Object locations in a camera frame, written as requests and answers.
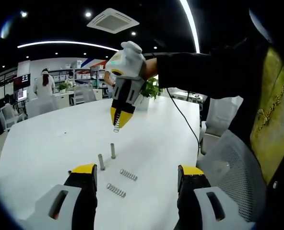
black ceiling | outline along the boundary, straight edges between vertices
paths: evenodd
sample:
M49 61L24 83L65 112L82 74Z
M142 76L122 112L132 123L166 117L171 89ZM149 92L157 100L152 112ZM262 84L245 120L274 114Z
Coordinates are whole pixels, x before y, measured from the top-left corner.
M38 3L4 3L0 1L0 31L11 22L8 36L0 38L0 72L29 59L57 57L86 57L106 59L114 51L91 46L54 44L18 45L47 41L70 40L99 44L120 49L122 41L132 40L144 53L195 52L189 22L179 0L132 1L54 1ZM231 0L188 0L195 19L202 53L212 48L238 42L251 25L248 8ZM117 34L86 27L89 21L107 8L118 10L140 24ZM22 18L21 11L28 12ZM92 13L91 18L84 16Z

spring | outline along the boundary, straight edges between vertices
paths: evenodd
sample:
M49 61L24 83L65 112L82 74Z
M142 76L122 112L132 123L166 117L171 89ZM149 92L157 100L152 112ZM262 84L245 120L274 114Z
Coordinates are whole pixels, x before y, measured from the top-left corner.
M138 179L138 177L132 173L130 173L129 171L126 171L124 169L121 169L121 171L119 171L119 173L123 176L128 177L129 179L132 179L134 181L136 181Z
M119 132L119 114L116 114L116 116L117 116L117 121L114 125L113 132L118 133Z
M124 198L126 196L126 193L120 190L119 188L115 187L112 184L107 184L107 189L109 189L111 192L115 193L116 195Z

white cabinet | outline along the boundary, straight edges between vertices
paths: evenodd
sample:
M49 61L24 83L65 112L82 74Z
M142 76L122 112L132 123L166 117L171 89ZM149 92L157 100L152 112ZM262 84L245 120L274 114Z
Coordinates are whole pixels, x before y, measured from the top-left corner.
M68 94L55 94L59 109L63 109L70 106L70 99Z
M103 99L103 90L101 89L93 89L96 100L102 100Z

blue stripe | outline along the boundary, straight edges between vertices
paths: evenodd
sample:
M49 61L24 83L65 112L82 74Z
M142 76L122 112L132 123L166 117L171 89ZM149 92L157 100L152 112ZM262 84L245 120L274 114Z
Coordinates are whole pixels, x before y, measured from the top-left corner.
M93 61L94 58L88 58L87 60L85 60L82 64L81 64L81 68L86 66L88 63L90 63L91 61Z

metal rod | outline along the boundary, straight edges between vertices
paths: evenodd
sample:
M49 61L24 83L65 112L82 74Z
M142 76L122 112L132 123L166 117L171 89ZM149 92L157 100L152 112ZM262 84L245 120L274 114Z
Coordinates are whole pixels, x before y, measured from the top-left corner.
M98 155L100 170L105 170L106 167L104 166L103 156L101 154Z
M116 158L116 155L115 155L115 150L114 150L114 144L111 143L111 158L112 159L115 159Z

